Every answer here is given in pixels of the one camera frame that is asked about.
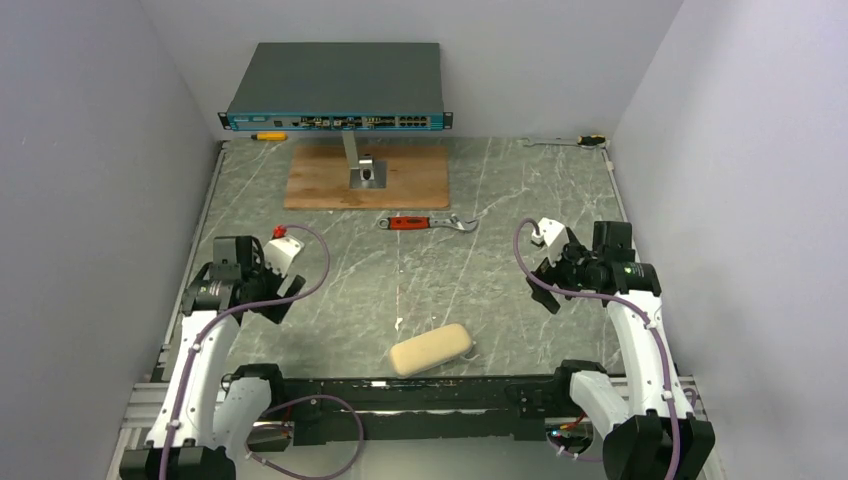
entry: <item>marble surface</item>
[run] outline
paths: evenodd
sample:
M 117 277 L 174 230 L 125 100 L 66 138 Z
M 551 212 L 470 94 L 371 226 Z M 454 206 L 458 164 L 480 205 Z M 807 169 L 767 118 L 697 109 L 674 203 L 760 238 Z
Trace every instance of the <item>marble surface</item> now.
M 334 143 L 308 139 L 299 142 Z M 477 217 L 473 233 L 450 229 L 392 232 L 378 219 L 397 214 L 447 212 L 288 211 L 286 179 L 295 141 L 234 140 L 226 154 L 194 259 L 211 258 L 219 235 L 263 240 L 281 223 L 307 224 L 322 233 L 332 254 L 324 287 L 297 302 L 282 325 L 246 314 L 228 369 L 276 362 L 288 377 L 392 375 L 387 360 L 397 342 L 449 323 L 471 333 L 474 350 L 428 375 L 551 373 L 566 358 L 601 362 L 623 372 L 615 330 L 599 302 L 562 301 L 550 315 L 530 299 L 512 255 L 518 221 L 547 216 L 572 226 L 585 244 L 595 220 L 621 213 L 599 152 L 575 147 L 524 147 L 518 139 L 360 139 L 361 143 L 442 144 L 450 160 L 451 212 Z M 317 243 L 296 236 L 306 249 L 291 273 L 318 279 L 323 258 Z M 522 251 L 531 268 L 543 254 Z

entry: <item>beige sponge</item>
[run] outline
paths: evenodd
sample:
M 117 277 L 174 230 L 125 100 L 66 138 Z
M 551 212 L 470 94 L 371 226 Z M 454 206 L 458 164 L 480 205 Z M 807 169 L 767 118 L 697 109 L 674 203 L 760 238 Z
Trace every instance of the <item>beige sponge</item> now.
M 389 361 L 400 378 L 441 365 L 471 351 L 468 330 L 457 323 L 404 340 L 389 350 Z

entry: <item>wooden board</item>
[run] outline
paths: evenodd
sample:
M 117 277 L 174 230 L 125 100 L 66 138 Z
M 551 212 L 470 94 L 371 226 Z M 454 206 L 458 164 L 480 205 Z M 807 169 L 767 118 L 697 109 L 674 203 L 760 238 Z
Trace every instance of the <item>wooden board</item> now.
M 386 162 L 385 189 L 350 189 L 342 146 L 299 146 L 286 186 L 285 208 L 293 210 L 439 210 L 450 207 L 448 152 L 443 146 L 359 147 Z

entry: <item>white wall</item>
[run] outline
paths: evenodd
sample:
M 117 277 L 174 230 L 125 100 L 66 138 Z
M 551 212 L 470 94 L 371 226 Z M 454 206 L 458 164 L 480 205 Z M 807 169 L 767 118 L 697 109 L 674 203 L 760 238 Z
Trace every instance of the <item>white wall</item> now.
M 848 4 L 686 0 L 613 139 L 731 479 L 848 469 Z
M 611 134 L 682 0 L 141 0 L 213 132 L 258 42 L 442 44 L 452 134 Z
M 213 149 L 138 2 L 2 2 L 0 478 L 104 477 Z

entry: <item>red handle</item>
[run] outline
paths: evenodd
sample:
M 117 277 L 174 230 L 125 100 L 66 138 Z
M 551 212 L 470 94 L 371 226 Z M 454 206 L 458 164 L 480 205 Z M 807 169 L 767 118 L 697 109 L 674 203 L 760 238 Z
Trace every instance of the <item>red handle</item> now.
M 430 217 L 389 217 L 389 230 L 423 230 L 430 228 Z

